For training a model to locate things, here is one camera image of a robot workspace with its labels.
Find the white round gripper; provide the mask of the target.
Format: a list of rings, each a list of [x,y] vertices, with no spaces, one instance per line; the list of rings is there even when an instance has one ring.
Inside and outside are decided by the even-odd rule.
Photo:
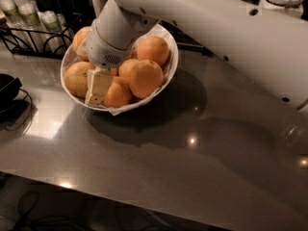
[[[86,51],[89,60],[100,67],[88,71],[87,105],[99,105],[103,101],[114,79],[106,68],[120,66],[129,55],[132,43],[123,30],[107,21],[93,20],[86,36]]]

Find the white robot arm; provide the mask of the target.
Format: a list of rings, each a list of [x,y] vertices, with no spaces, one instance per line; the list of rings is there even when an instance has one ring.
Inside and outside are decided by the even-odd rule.
[[[87,35],[91,62],[114,67],[131,45],[166,21],[275,97],[308,103],[308,22],[240,0],[108,0]]]

